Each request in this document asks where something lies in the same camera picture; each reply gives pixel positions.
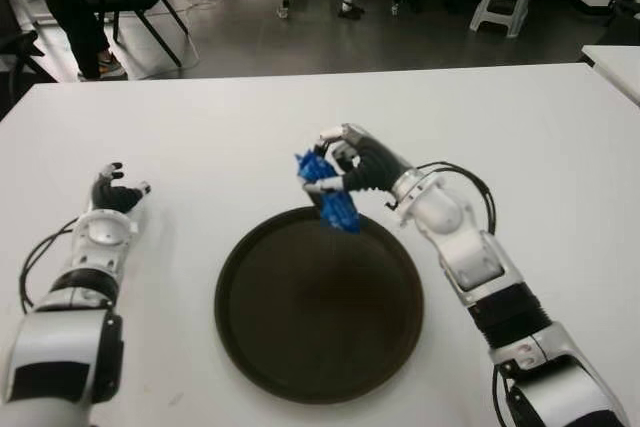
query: blue crumpled cloth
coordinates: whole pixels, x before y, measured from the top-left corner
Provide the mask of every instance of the blue crumpled cloth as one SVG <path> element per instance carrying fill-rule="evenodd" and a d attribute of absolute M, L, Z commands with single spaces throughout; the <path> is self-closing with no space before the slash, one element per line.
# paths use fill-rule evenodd
<path fill-rule="evenodd" d="M 316 180 L 335 177 L 336 169 L 324 158 L 310 150 L 304 155 L 296 155 L 298 161 L 298 175 L 305 180 Z M 345 232 L 357 234 L 360 232 L 360 216 L 347 192 L 332 192 L 321 194 L 322 208 L 320 215 L 329 225 Z"/>

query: round tray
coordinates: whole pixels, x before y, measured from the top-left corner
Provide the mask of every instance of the round tray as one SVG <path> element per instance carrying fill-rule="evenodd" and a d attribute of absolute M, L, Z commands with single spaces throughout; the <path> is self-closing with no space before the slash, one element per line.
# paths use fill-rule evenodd
<path fill-rule="evenodd" d="M 411 355 L 423 316 L 418 272 L 402 245 L 361 216 L 360 234 L 314 208 L 260 224 L 229 255 L 216 288 L 218 333 L 236 366 L 285 399 L 356 398 Z"/>

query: gray floor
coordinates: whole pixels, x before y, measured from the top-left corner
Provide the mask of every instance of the gray floor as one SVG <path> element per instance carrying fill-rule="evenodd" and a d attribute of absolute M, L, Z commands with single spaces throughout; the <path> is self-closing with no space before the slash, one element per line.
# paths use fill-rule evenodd
<path fill-rule="evenodd" d="M 121 44 L 114 51 L 130 78 L 573 62 L 582 45 L 604 32 L 601 17 L 583 15 L 561 0 L 534 0 L 516 40 L 507 40 L 500 28 L 470 32 L 474 5 L 462 4 L 459 13 L 449 14 L 443 0 L 423 0 L 420 14 L 403 6 L 398 17 L 390 14 L 390 0 L 361 0 L 367 13 L 359 22 L 336 17 L 340 0 L 293 0 L 287 20 L 275 14 L 280 0 L 170 1 L 187 21 L 193 48 L 162 7 L 151 11 L 150 20 L 183 59 L 184 68 L 176 70 L 140 21 L 127 14 L 121 21 Z M 110 26 L 107 31 L 111 36 Z M 49 25 L 39 33 L 38 45 L 47 54 L 42 65 L 61 81 L 75 80 L 76 66 L 63 32 Z"/>

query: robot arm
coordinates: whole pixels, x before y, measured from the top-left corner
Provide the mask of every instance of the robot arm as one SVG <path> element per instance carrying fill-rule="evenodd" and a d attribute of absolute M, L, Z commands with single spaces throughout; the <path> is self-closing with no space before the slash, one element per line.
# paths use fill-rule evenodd
<path fill-rule="evenodd" d="M 629 426 L 625 412 L 558 322 L 552 322 L 522 275 L 490 233 L 478 229 L 470 204 L 438 174 L 413 168 L 363 129 L 326 131 L 341 177 L 307 183 L 311 194 L 378 188 L 392 193 L 402 222 L 414 220 L 438 250 L 453 290 L 484 334 L 489 356 L 511 379 L 507 404 L 518 426 Z M 354 166 L 353 160 L 359 157 Z"/>
<path fill-rule="evenodd" d="M 1 427 L 88 426 L 91 406 L 118 390 L 124 343 L 113 310 L 136 232 L 127 213 L 150 192 L 112 186 L 121 167 L 98 175 L 68 263 L 22 321 L 3 374 Z"/>

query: black cable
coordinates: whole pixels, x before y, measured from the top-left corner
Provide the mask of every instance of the black cable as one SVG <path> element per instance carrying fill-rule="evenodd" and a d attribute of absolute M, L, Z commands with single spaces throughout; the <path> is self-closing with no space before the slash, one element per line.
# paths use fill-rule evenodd
<path fill-rule="evenodd" d="M 498 423 L 500 424 L 500 427 L 507 427 L 507 424 L 502 417 L 502 412 L 500 411 L 500 404 L 498 404 L 498 367 L 495 365 L 493 366 L 493 376 L 491 377 L 491 397 L 493 399 L 493 408 L 496 411 L 496 416 L 498 417 Z"/>
<path fill-rule="evenodd" d="M 20 295 L 20 304 L 22 307 L 22 311 L 25 314 L 27 313 L 28 307 L 33 307 L 33 302 L 29 297 L 29 294 L 27 293 L 27 276 L 29 275 L 29 272 L 31 271 L 33 266 L 36 264 L 36 262 L 38 262 L 38 260 L 40 260 L 40 258 L 45 254 L 45 252 L 49 250 L 51 245 L 56 241 L 58 237 L 60 237 L 61 235 L 69 234 L 73 232 L 73 230 L 70 230 L 69 227 L 73 225 L 73 223 L 75 223 L 77 220 L 78 220 L 77 217 L 75 219 L 70 220 L 69 222 L 64 224 L 60 228 L 60 230 L 41 240 L 38 243 L 38 245 L 36 245 L 31 250 L 31 252 L 29 252 L 29 255 L 27 256 L 24 263 L 22 264 L 22 271 L 20 272 L 20 277 L 18 279 L 18 288 L 19 288 L 19 295 Z"/>
<path fill-rule="evenodd" d="M 418 169 L 425 169 L 429 167 L 439 166 L 432 170 L 432 173 L 435 172 L 454 172 L 466 177 L 471 183 L 478 189 L 480 195 L 482 196 L 482 200 L 484 201 L 485 208 L 487 209 L 487 232 L 490 234 L 495 234 L 496 226 L 498 221 L 496 204 L 493 199 L 493 194 L 491 190 L 487 186 L 487 184 L 476 174 L 473 172 L 460 167 L 459 165 L 452 164 L 451 162 L 446 161 L 438 161 L 438 162 L 429 162 L 428 164 L 419 165 Z"/>

